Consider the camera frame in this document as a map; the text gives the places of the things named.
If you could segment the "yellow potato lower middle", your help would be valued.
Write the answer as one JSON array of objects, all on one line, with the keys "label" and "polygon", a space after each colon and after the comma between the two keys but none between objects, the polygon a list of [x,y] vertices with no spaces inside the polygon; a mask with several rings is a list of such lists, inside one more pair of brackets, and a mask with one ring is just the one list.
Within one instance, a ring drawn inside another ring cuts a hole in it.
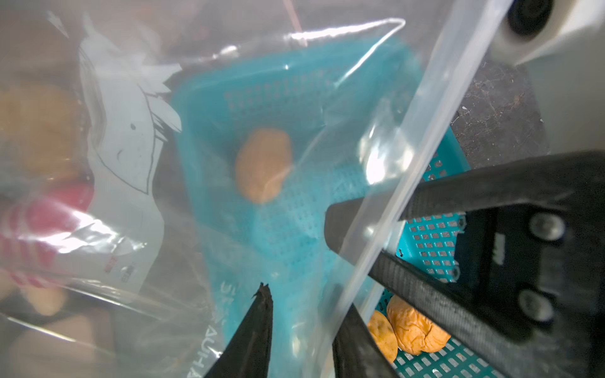
[{"label": "yellow potato lower middle", "polygon": [[375,310],[367,324],[374,342],[389,363],[395,362],[399,352],[395,332],[383,313]]}]

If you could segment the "pink plush doll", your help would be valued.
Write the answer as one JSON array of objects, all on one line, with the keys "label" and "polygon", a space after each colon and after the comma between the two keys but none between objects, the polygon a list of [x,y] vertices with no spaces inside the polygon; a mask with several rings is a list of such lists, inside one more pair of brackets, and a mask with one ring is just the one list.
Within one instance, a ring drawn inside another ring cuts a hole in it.
[{"label": "pink plush doll", "polygon": [[56,285],[59,256],[85,245],[93,196],[91,184],[66,184],[2,209],[1,272],[22,287]]}]

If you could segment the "wrinkled orange potato bottom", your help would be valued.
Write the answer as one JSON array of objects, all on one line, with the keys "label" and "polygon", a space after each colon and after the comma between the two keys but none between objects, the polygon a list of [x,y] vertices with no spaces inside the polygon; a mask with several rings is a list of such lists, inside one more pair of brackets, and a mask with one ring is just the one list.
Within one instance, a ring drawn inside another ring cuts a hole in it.
[{"label": "wrinkled orange potato bottom", "polygon": [[436,353],[451,338],[444,329],[396,295],[391,297],[386,313],[400,350],[408,354]]}]

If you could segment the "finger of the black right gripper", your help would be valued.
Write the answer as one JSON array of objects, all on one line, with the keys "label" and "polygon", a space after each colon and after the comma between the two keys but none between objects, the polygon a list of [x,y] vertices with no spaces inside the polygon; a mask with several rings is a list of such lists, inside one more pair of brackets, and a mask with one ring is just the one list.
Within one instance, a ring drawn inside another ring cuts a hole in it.
[{"label": "finger of the black right gripper", "polygon": [[533,157],[419,184],[404,205],[384,192],[330,206],[325,238],[338,253],[358,213],[384,205],[398,221],[497,211],[493,248],[500,255],[603,255],[604,153]]},{"label": "finger of the black right gripper", "polygon": [[379,253],[369,276],[460,340],[503,375],[544,375],[540,362],[534,359],[529,330],[514,318],[506,318],[463,301],[446,284],[388,253]]}]

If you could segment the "clear plastic bag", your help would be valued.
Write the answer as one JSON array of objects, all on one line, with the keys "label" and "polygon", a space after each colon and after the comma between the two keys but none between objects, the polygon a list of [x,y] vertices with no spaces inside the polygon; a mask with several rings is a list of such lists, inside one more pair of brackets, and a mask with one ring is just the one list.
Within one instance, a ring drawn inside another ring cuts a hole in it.
[{"label": "clear plastic bag", "polygon": [[333,376],[509,1],[4,1],[1,375]]},{"label": "clear plastic bag", "polygon": [[81,179],[86,171],[83,112],[69,85],[1,78],[1,183],[56,185]]}]

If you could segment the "teal plastic basket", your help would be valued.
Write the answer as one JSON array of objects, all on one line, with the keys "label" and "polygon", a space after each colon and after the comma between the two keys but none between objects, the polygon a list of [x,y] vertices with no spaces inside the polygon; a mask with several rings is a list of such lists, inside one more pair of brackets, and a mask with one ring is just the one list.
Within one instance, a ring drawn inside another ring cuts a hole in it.
[{"label": "teal plastic basket", "polygon": [[[327,245],[337,203],[394,192],[411,197],[483,48],[440,41],[427,62],[402,36],[308,31],[229,47],[173,79],[171,103],[200,252],[227,341],[261,283],[274,301],[269,376],[320,377],[337,321],[362,302],[362,274],[395,220],[361,210],[340,252]],[[239,193],[236,156],[257,129],[291,138],[280,194],[255,204]]]}]

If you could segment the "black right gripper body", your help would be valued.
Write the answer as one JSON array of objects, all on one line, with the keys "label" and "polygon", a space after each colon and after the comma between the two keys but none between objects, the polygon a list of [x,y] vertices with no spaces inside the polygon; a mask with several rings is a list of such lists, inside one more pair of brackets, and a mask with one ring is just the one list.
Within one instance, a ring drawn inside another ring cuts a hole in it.
[{"label": "black right gripper body", "polygon": [[604,215],[530,205],[466,213],[458,290],[481,319],[464,340],[506,376],[604,375]]}]

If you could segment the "large yellow potato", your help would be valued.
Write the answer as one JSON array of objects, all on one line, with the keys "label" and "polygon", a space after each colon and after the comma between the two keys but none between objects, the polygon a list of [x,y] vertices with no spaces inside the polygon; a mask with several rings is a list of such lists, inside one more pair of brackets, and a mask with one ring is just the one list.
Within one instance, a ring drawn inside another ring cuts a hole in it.
[{"label": "large yellow potato", "polygon": [[291,138],[279,129],[257,129],[247,137],[236,156],[235,178],[239,193],[255,204],[273,201],[291,172]]}]

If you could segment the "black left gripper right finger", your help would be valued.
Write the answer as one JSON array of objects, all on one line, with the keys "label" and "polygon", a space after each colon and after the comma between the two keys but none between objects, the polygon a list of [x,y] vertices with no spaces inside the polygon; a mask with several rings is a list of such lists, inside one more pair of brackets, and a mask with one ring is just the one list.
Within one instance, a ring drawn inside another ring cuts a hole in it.
[{"label": "black left gripper right finger", "polygon": [[332,357],[336,378],[398,376],[354,305],[350,306],[332,343]]}]

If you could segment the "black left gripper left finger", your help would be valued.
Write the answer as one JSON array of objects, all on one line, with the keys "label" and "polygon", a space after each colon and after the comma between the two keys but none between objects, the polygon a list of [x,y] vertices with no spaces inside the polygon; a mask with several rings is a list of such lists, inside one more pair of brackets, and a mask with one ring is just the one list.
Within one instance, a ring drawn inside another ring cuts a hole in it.
[{"label": "black left gripper left finger", "polygon": [[269,285],[261,283],[239,328],[206,377],[267,378],[273,326],[273,297]]}]

